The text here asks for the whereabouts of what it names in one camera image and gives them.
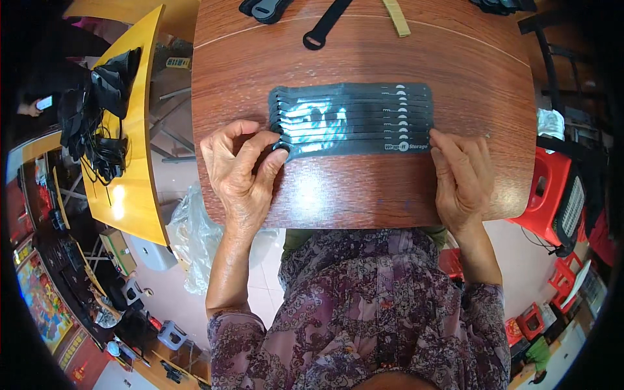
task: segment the person holding phone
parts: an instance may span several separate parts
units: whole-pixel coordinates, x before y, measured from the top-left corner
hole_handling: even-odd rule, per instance
[[[104,38],[66,20],[52,21],[32,51],[33,66],[17,92],[16,112],[38,117],[56,105],[64,92],[89,82],[91,71],[67,58],[100,57],[109,47]]]

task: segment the hand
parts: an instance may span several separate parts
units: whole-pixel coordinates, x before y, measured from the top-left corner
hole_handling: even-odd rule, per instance
[[[31,117],[38,117],[43,111],[37,108],[37,103],[42,99],[37,99],[31,104],[20,103],[17,107],[17,113],[21,115],[30,115]]]
[[[252,175],[260,153],[280,137],[265,130],[259,132],[259,129],[257,122],[237,120],[200,143],[210,185],[225,208],[226,230],[249,241],[266,219],[273,198],[273,181],[288,157],[286,150],[275,150],[262,161],[258,175]],[[256,132],[234,156],[233,139]]]
[[[37,99],[28,106],[28,115],[30,115],[31,117],[38,117],[39,114],[43,112],[43,110],[37,108],[37,103],[39,103],[41,100],[42,99]]]
[[[437,213],[458,240],[482,228],[494,189],[494,170],[483,138],[443,134],[431,129],[431,157],[436,165]]]

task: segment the red plastic stool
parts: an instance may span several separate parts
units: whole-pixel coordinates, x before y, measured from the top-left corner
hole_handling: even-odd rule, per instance
[[[557,260],[555,260],[555,274],[548,280],[548,283],[557,290],[557,295],[552,299],[552,303],[554,303],[563,314],[568,312],[576,300],[576,298],[572,298],[565,307],[561,307],[563,302],[568,298],[568,295],[570,295],[570,292],[572,292],[572,286],[577,279],[576,274],[570,269],[572,262],[575,260],[578,265],[583,268],[583,262],[574,252],[565,259],[557,258]]]
[[[510,318],[507,322],[505,322],[505,333],[507,333],[509,348],[513,347],[515,343],[519,342],[524,337],[518,323],[513,318]]]
[[[464,269],[459,262],[460,255],[461,251],[459,248],[443,249],[440,251],[438,266],[442,271],[446,272],[450,278],[459,276],[464,279]]]
[[[521,216],[508,221],[517,223],[552,245],[561,245],[552,228],[552,221],[559,208],[571,164],[570,158],[564,154],[548,154],[544,148],[536,147],[529,203]]]
[[[522,334],[529,341],[533,340],[544,330],[544,320],[535,302],[519,317],[516,317],[515,321],[518,323]]]

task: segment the purple floral blouse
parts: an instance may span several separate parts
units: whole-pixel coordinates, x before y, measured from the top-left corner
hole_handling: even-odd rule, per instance
[[[215,389],[350,389],[401,371],[446,389],[506,389],[501,286],[462,293],[417,228],[331,230],[283,259],[285,300],[208,322]]]

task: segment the white cloth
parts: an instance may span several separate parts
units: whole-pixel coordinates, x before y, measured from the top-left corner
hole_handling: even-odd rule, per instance
[[[549,135],[563,140],[564,128],[565,121],[558,111],[537,109],[537,135]],[[552,154],[554,151],[547,149],[546,153]]]

